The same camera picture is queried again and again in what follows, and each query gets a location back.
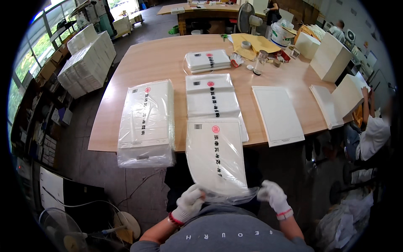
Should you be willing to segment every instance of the person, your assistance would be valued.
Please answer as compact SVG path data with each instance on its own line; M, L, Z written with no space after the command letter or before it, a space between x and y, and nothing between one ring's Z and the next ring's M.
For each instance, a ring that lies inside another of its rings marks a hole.
M339 21L337 21L336 26L332 26L329 29L329 33L332 34L333 37L335 37L342 44L346 40L346 38L344 36L343 28L344 28L344 22L343 22L343 20L340 19Z
M269 2L267 3L267 8L263 10L263 13L266 14L267 16L266 38L270 39L269 37L271 35L270 25L281 19L277 2L275 0L269 0Z
M281 232L236 206L215 204L201 209L205 193L195 184L177 200L177 208L147 230L130 251L314 251L305 244L279 185L263 181L257 198L269 202L277 213Z
M390 129L390 107L389 104L384 110L382 118L375 117L375 94L374 91L368 93L368 89L361 89L364 96L363 122L366 129L361 134L347 125L345 128L345 146L348 158L351 161L367 161L376 154L388 141L391 136Z

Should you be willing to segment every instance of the glass bottle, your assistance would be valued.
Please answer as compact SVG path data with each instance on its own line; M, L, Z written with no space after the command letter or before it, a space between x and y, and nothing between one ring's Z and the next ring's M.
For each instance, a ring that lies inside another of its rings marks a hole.
M258 57L256 59L256 65L253 68L253 73L256 75L261 75L263 71L264 63L266 63L266 59L268 57L268 53L264 50L260 50Z

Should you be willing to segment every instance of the gray t-shirt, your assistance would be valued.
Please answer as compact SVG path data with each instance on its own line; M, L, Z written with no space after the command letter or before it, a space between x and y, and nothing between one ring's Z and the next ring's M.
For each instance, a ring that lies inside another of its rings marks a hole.
M259 219L238 212L212 212L189 222L164 244L135 242L136 251L298 251L313 252L301 238L288 240L283 233L272 229Z

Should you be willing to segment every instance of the plastic bag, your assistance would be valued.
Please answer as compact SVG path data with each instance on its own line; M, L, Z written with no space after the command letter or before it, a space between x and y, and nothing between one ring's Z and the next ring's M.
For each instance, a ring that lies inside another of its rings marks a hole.
M189 119L186 157L207 203L239 204L256 195L246 183L239 120Z
M350 191L340 205L326 214L316 227L318 246L324 251L342 248L356 234L354 223L368 215L374 204L372 192L363 196L362 190Z
M339 205L326 214L316 227L318 246L325 252L342 248L356 233L353 215L347 205Z
M294 29L294 25L293 25L292 23L290 23L290 21L288 21L288 20L286 20L286 19L281 19L281 20L280 20L280 24L281 24L282 26L284 26L285 28Z
M249 140L229 73L186 76L186 99L189 119L238 118L242 142Z
M248 190L244 190L239 192L239 195L228 196L215 193L208 189L202 188L201 190L206 193L206 198L204 202L207 204L223 204L223 205L240 205L245 204L251 201L259 191L260 187L248 188Z
M189 52L185 55L185 59L191 73L231 68L231 61L223 49Z
M120 123L117 150L119 167L174 165L173 96L170 80L129 88Z
M295 37L294 34L284 29L280 23L272 23L271 28L271 40L281 47L287 47L291 43L291 39Z

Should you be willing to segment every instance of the table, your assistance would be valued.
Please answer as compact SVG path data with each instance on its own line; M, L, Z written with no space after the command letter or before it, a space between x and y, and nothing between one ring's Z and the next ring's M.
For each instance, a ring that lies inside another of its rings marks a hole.
M207 50L225 49L232 53L233 46L228 40L223 42L218 34L189 35L153 40L132 45L114 75L112 76L92 127L88 150L115 152L117 150L120 119L127 89L152 81L171 79L174 87L175 107L175 150L184 151L186 145L187 104L184 69L185 54ZM284 87L293 102L304 134L312 134L327 129L325 119L311 93L310 85L321 85L333 91L336 85L322 81L312 67L310 60L300 55L287 64L276 68L265 64L261 76L246 69L250 61L239 68L217 70L214 73L229 73L235 88L239 106L249 135L244 145L267 142L263 121L251 86ZM345 123L352 120L349 116Z
M237 4L214 4L208 5L204 4L205 9L194 10L188 3L181 4L170 4L163 6L157 13L157 15L171 14L172 8L183 7L185 13L178 14L178 26L180 35L187 35L186 32L186 19L196 19L196 18L229 18L237 19L238 11L241 7ZM256 14L256 16L262 18L264 21L267 20L265 15Z

